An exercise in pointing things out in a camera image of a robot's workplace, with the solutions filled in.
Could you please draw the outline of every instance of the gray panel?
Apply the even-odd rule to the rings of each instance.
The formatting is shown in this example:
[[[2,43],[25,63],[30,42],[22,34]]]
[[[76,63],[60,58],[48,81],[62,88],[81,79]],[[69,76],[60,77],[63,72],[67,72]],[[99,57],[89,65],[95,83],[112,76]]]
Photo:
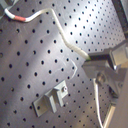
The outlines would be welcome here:
[[[125,39],[111,0],[20,0],[10,11],[27,17],[47,7],[55,10],[70,43],[88,53]],[[30,23],[7,16],[0,21],[1,128],[99,127],[93,83],[81,67],[84,59],[64,45],[53,21],[50,13]],[[36,117],[32,102],[62,80],[69,92],[65,105]],[[99,100],[103,121],[111,101],[108,86],[99,88]]]

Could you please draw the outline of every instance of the metal fixture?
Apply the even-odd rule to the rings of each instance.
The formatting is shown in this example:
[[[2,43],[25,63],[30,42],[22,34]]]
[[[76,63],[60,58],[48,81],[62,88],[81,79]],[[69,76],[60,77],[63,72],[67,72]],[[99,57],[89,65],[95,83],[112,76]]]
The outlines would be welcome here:
[[[57,111],[56,103],[61,107],[64,105],[63,98],[68,94],[66,82],[62,81],[53,89],[45,93],[43,96],[33,102],[36,114],[40,117],[46,111],[50,110],[53,113]]]

